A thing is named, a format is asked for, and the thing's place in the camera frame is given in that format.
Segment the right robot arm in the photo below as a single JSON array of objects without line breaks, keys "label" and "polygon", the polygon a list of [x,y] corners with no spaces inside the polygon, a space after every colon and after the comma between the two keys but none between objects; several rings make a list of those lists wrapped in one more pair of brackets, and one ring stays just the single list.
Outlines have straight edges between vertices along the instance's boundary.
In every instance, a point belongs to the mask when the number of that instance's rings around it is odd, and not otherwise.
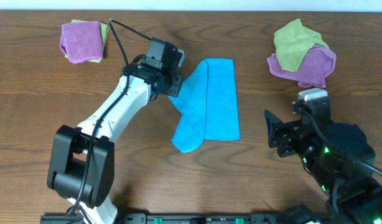
[{"label": "right robot arm", "polygon": [[382,223],[382,185],[373,178],[382,170],[374,166],[375,151],[355,124],[331,119],[327,96],[293,101],[296,121],[283,122],[269,110],[264,117],[268,145],[279,157],[297,155],[327,196],[328,216],[320,218],[306,209],[284,216],[286,223]]}]

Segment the blue microfiber cloth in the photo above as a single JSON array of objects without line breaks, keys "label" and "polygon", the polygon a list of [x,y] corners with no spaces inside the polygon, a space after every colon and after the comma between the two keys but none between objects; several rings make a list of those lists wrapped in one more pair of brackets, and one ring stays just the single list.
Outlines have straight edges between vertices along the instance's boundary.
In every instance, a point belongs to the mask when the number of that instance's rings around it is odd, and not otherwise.
[{"label": "blue microfiber cloth", "polygon": [[237,141],[240,136],[235,63],[205,58],[170,101],[181,113],[172,144],[181,152],[198,149],[205,140]]}]

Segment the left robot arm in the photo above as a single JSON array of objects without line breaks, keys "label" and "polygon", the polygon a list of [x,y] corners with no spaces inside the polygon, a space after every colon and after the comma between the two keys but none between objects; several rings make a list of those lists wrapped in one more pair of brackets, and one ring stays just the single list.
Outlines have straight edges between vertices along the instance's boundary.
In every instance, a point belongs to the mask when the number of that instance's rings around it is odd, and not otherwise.
[{"label": "left robot arm", "polygon": [[183,76],[177,73],[185,53],[152,38],[146,54],[121,71],[106,101],[76,127],[61,126],[54,136],[48,188],[72,203],[67,215],[79,211],[83,223],[114,223],[118,209],[109,197],[114,181],[114,147],[134,115],[153,96],[176,97]]}]

